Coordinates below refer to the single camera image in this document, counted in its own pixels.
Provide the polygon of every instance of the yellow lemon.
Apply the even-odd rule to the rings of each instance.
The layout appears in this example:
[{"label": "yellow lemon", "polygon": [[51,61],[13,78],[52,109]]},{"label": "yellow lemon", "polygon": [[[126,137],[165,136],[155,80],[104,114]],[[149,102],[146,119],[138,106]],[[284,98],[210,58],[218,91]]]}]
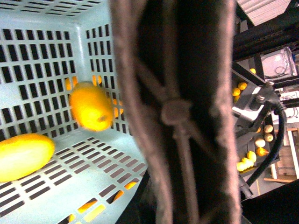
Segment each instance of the yellow lemon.
[{"label": "yellow lemon", "polygon": [[246,164],[244,162],[237,162],[237,170],[242,172],[246,169]]},{"label": "yellow lemon", "polygon": [[55,143],[40,134],[22,134],[0,142],[0,182],[27,176],[47,164]]},{"label": "yellow lemon", "polygon": [[256,70],[254,68],[250,69],[253,74],[256,74]]},{"label": "yellow lemon", "polygon": [[245,90],[246,87],[247,87],[247,83],[245,83],[245,82],[241,82],[241,83],[238,84],[238,88],[240,90]]},{"label": "yellow lemon", "polygon": [[236,96],[236,97],[234,97],[234,104],[235,104],[236,102],[238,102],[239,98],[240,98],[240,95],[239,95],[239,96]]},{"label": "yellow lemon", "polygon": [[253,161],[248,158],[242,158],[241,161],[246,164],[246,169],[254,166]]},{"label": "yellow lemon", "polygon": [[92,83],[78,83],[70,96],[74,119],[85,129],[103,131],[111,126],[113,109],[105,92]]},{"label": "yellow lemon", "polygon": [[256,162],[256,154],[255,152],[249,151],[246,154],[247,158],[253,162]]},{"label": "yellow lemon", "polygon": [[241,90],[239,88],[234,88],[232,94],[234,97],[239,96],[241,94]]}]

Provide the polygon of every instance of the knot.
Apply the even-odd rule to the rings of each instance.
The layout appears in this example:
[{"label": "knot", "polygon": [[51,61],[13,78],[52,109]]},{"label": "knot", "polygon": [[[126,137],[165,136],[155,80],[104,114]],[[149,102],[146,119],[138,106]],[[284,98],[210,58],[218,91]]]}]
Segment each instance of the knot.
[{"label": "knot", "polygon": [[172,99],[163,104],[161,119],[164,124],[174,126],[190,118],[191,102],[183,99]]}]

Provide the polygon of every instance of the black metal frame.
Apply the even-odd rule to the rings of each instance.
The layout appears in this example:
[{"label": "black metal frame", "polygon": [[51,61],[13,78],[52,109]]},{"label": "black metal frame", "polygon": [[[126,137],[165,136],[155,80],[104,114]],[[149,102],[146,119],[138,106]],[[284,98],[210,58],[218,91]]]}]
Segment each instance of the black metal frame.
[{"label": "black metal frame", "polygon": [[283,103],[286,108],[299,107],[299,98],[284,100]]},{"label": "black metal frame", "polygon": [[[236,3],[236,15],[240,18],[241,21],[246,21],[247,22],[247,27],[248,29],[251,29],[254,27],[253,22],[251,19],[247,16],[247,14],[244,12],[242,7]],[[254,61],[253,61],[253,66],[256,70],[257,76],[259,76],[262,80],[265,81],[265,76],[263,73],[263,65],[262,65],[262,60],[260,55],[255,55],[254,56]]]}]

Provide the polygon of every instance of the wooden shelf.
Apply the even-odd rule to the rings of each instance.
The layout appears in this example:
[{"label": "wooden shelf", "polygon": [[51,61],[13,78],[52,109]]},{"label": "wooden shelf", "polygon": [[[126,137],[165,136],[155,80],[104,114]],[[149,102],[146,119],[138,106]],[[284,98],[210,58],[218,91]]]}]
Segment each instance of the wooden shelf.
[{"label": "wooden shelf", "polygon": [[264,181],[273,181],[273,182],[282,182],[282,183],[290,183],[292,181],[297,180],[296,176],[290,175],[277,175],[277,179],[274,178],[264,178]]}]

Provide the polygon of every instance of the orange fruit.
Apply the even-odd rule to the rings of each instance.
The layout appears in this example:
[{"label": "orange fruit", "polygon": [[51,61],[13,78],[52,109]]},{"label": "orange fruit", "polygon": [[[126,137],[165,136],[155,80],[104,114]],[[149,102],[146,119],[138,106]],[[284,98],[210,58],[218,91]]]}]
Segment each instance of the orange fruit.
[{"label": "orange fruit", "polygon": [[234,97],[239,96],[241,94],[241,90],[239,88],[234,88],[232,94]]},{"label": "orange fruit", "polygon": [[[113,104],[117,105],[117,99],[113,99]],[[118,118],[118,109],[116,107],[114,108],[114,117]]]},{"label": "orange fruit", "polygon": [[[75,86],[78,83],[77,77],[73,76],[71,79],[73,81],[73,86]],[[65,79],[65,87],[66,87],[66,90],[71,90],[72,89],[70,78]]]},{"label": "orange fruit", "polygon": [[269,151],[267,149],[259,147],[259,148],[256,149],[256,154],[259,155],[259,156],[264,156],[264,155],[268,155]]},{"label": "orange fruit", "polygon": [[98,76],[98,82],[97,82],[97,77],[95,75],[93,75],[93,85],[97,86],[98,84],[102,83],[102,77]]},{"label": "orange fruit", "polygon": [[70,96],[71,112],[83,128],[103,131],[111,126],[113,109],[105,92],[92,83],[78,83]]}]

